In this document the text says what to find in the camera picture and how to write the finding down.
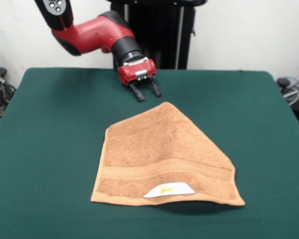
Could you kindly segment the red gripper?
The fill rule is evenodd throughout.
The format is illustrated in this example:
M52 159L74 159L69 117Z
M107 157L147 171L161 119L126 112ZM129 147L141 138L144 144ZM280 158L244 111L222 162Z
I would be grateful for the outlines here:
M130 86L139 102L145 101L145 97L136 87L136 83L133 82L135 80L149 78L155 96L161 97L161 91L153 77L156 74L156 66L152 59L143 58L133 62L126 62L118 68L118 74L121 82L126 86Z

